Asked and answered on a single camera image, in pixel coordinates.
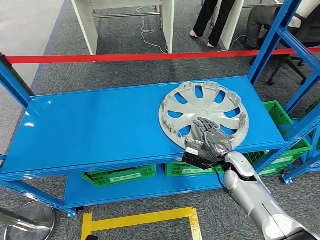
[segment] black cable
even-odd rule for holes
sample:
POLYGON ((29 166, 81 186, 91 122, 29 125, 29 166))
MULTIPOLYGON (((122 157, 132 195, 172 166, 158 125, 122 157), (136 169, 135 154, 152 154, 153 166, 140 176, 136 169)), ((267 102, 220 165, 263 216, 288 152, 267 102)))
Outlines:
POLYGON ((212 168, 215 174, 217 174, 217 180, 219 181, 220 185, 221 185, 221 187, 226 193, 228 194, 230 198, 232 198, 233 201, 235 201, 236 204, 238 204, 239 207, 242 207, 239 202, 238 202, 233 195, 232 192, 230 192, 229 190, 228 190, 226 187, 225 187, 223 182, 220 179, 220 175, 218 173, 218 171, 217 171, 217 169, 214 168, 214 166, 208 164, 208 166, 210 166, 211 168, 212 168))

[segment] person's leg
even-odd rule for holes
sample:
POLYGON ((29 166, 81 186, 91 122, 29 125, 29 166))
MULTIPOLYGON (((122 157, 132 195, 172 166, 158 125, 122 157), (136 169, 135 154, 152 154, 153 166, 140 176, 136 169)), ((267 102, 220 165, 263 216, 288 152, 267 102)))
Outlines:
POLYGON ((259 46, 258 37, 263 25, 272 25, 278 6, 256 6, 252 9, 248 19, 245 44, 254 50, 259 46))
POLYGON ((217 3, 218 3, 218 0, 205 1, 200 11, 200 14, 198 17, 198 20, 196 20, 196 23, 193 28, 193 31, 196 34, 197 37, 202 37, 204 35, 204 32, 206 29, 208 23, 214 14, 217 3))
POLYGON ((223 31, 225 28, 225 25, 235 2, 235 0, 222 0, 219 16, 217 17, 217 22, 215 23, 212 32, 209 36, 208 41, 211 45, 213 47, 217 47, 218 45, 221 34, 223 34, 223 31))

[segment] gray trousers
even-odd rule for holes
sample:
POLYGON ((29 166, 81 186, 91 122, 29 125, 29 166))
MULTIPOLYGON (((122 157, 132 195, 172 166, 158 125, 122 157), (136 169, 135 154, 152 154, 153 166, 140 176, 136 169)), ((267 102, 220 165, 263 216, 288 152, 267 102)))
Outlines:
POLYGON ((258 47, 258 37, 263 25, 272 25, 278 6, 256 6, 248 19, 246 44, 251 49, 258 47))

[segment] green basket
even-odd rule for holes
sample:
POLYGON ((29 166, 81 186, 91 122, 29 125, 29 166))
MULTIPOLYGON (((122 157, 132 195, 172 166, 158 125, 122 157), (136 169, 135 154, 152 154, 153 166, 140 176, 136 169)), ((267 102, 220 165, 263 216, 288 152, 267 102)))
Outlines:
POLYGON ((146 165, 109 171, 85 172, 82 173, 82 177, 96 188, 102 188, 114 184, 154 177, 156 175, 156 165, 146 165))
MULTIPOLYGON (((312 105, 308 107, 305 112, 301 114, 301 116, 299 117, 299 119, 301 121, 303 118, 305 118, 306 115, 308 115, 309 112, 312 111, 314 108, 320 104, 320 98, 318 100, 315 100, 312 105)), ((318 139, 317 148, 320 151, 320 138, 318 139)))
MULTIPOLYGON (((215 169, 218 173, 223 173, 221 166, 216 166, 215 169)), ((165 175, 167 177, 196 176, 203 174, 215 174, 215 172, 212 168, 203 170, 183 161, 169 162, 165 164, 165 175)))
MULTIPOLYGON (((294 122, 278 101, 269 101, 263 104, 275 125, 282 126, 294 124, 294 122)), ((290 129, 280 129, 279 131, 282 136, 285 136, 290 132, 290 129)), ((272 162, 272 164, 266 167, 265 171, 261 172, 260 175, 265 177, 277 174, 288 165, 296 161, 303 154, 310 151, 311 149, 312 146, 306 139, 303 138, 295 146, 286 151, 278 159, 272 162)), ((245 154, 245 157, 254 166, 259 161, 259 159, 266 154, 268 154, 268 151, 247 153, 245 154)))
POLYGON ((262 171, 259 174, 260 177, 267 177, 267 176, 272 176, 272 175, 275 175, 278 172, 280 172, 281 170, 285 168, 285 166, 284 167, 279 167, 279 168, 272 168, 272 169, 266 169, 264 171, 262 171))

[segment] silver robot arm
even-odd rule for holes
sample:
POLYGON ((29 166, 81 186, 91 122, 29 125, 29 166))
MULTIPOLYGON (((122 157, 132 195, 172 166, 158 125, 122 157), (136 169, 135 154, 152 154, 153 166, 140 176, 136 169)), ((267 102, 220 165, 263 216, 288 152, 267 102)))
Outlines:
POLYGON ((193 123, 202 139, 186 138, 183 161, 202 169, 223 166, 223 181, 228 194, 250 217, 264 239, 320 240, 319 235, 282 210, 247 158, 232 151, 229 137, 217 124, 205 118, 193 123))
POLYGON ((224 160, 230 164, 223 181, 237 203, 266 240, 320 240, 282 210, 244 155, 232 151, 224 160))

